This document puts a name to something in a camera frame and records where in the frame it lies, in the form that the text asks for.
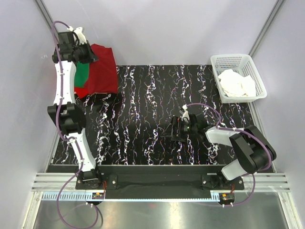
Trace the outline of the dark red t-shirt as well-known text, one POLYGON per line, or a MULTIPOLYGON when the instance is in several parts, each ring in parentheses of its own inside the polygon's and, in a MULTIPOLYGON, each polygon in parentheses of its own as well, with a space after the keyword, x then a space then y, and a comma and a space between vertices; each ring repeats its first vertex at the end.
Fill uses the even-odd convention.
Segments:
POLYGON ((89 77, 85 83, 88 94, 117 94, 118 75, 112 48, 91 45, 98 61, 89 65, 89 77))

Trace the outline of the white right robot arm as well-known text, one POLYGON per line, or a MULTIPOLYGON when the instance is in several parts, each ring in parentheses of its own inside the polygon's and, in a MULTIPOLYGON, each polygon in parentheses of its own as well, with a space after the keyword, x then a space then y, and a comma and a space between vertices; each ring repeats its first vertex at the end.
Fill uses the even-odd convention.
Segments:
POLYGON ((273 147, 254 125, 246 128, 212 126, 203 119, 197 119, 196 115, 185 112, 181 117, 173 116, 162 133, 162 137, 175 142, 185 142, 189 135, 233 149, 236 160, 220 171, 220 177, 225 181, 268 169, 277 157, 273 147))

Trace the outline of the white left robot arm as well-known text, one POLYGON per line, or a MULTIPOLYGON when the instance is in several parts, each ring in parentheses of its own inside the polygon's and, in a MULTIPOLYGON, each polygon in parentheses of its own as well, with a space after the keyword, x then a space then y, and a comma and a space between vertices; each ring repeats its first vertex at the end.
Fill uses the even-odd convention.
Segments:
POLYGON ((102 182, 102 175, 85 136, 85 114, 75 102, 74 79, 77 64, 91 63, 97 61, 98 57, 92 51, 81 28, 77 28, 58 33, 58 44, 52 60, 57 82, 53 105, 47 108, 48 115, 62 140, 73 148, 79 165, 76 172, 78 183, 97 186, 102 182))

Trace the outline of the red folded t-shirt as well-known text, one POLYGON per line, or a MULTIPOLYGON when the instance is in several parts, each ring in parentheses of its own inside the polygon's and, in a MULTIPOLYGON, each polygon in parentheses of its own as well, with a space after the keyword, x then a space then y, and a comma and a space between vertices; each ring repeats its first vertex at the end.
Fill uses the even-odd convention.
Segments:
POLYGON ((74 92, 77 94, 77 96, 80 99, 86 97, 89 94, 87 88, 81 88, 81 87, 74 87, 74 92))

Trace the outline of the white crumpled t-shirt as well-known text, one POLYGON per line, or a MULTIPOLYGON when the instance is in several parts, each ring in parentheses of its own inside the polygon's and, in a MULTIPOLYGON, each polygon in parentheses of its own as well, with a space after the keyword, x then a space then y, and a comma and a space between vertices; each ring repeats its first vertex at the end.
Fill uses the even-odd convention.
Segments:
POLYGON ((250 75, 243 77, 232 69, 223 71, 218 79, 221 88, 228 97, 255 97, 255 81, 250 75))

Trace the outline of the white plastic basket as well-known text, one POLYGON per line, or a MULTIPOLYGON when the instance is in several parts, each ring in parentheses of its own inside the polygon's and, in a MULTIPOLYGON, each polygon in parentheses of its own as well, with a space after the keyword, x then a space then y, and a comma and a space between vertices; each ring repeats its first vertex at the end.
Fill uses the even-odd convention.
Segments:
POLYGON ((267 91, 250 55, 213 55, 211 64, 222 103, 250 103, 267 91))

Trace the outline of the aluminium frame post left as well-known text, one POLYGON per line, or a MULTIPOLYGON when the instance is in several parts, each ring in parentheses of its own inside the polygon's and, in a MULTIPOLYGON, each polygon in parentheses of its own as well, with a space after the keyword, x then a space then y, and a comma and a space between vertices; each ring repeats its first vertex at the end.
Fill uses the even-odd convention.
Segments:
POLYGON ((34 3, 39 10, 42 18, 44 19, 45 23, 47 24, 48 28, 50 31, 52 30, 52 24, 53 24, 53 19, 51 17, 51 14, 49 13, 45 3, 43 0, 34 0, 34 3))

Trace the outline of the aluminium frame post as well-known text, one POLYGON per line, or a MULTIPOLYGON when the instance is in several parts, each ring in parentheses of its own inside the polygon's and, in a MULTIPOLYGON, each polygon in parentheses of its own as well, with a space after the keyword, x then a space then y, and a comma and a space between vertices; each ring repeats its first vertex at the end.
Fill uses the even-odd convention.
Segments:
POLYGON ((48 28, 50 31, 52 30, 52 24, 53 24, 53 19, 51 17, 51 14, 49 13, 45 3, 43 0, 34 0, 34 3, 39 10, 42 18, 44 19, 45 23, 47 24, 48 28))
POLYGON ((271 28, 273 22, 275 21, 278 13, 280 12, 281 8, 283 7, 283 5, 285 4, 286 0, 277 0, 273 6, 273 8, 271 9, 265 23, 263 24, 260 32, 258 33, 248 55, 251 57, 254 57, 257 50, 259 49, 261 43, 263 42, 267 32, 269 31, 269 29, 271 28))

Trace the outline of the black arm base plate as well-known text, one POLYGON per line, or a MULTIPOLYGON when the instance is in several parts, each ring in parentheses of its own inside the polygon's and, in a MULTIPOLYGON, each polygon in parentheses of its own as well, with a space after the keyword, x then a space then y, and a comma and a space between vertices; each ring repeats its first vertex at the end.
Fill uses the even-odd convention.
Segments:
POLYGON ((244 190, 241 177, 226 181, 222 166, 99 166, 102 182, 87 184, 77 177, 76 189, 105 190, 106 200, 200 201, 211 191, 244 190))

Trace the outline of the aluminium frame post right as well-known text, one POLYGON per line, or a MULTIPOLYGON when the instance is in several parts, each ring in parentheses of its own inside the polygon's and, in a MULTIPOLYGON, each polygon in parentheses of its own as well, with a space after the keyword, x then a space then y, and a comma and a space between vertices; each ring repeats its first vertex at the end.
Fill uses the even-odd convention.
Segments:
POLYGON ((248 55, 251 57, 254 57, 257 50, 259 49, 261 43, 263 42, 267 32, 269 31, 269 29, 271 28, 273 22, 275 21, 278 13, 280 12, 281 8, 283 7, 283 5, 285 4, 286 0, 277 0, 273 6, 273 8, 271 9, 265 23, 263 24, 260 32, 258 33, 248 55))

